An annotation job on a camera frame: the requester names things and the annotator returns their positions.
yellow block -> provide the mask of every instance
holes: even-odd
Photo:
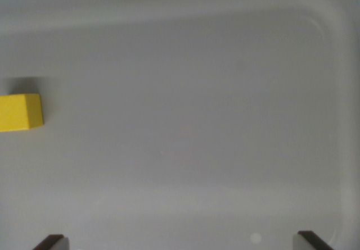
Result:
[[[27,130],[43,124],[39,94],[0,96],[0,132]]]

dark edge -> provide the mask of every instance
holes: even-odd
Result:
[[[307,240],[316,250],[334,250],[313,231],[299,231],[298,234]]]
[[[39,243],[33,250],[49,250],[64,237],[62,234],[51,234]]]

white plastic container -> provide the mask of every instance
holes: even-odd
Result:
[[[0,249],[358,249],[350,1],[0,0]]]

wooden block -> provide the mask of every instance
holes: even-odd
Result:
[[[28,130],[43,124],[39,94],[0,96],[0,132]]]

small white spot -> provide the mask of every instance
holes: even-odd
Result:
[[[252,235],[250,236],[250,240],[252,243],[254,244],[258,244],[261,242],[261,235],[259,233],[252,233]]]

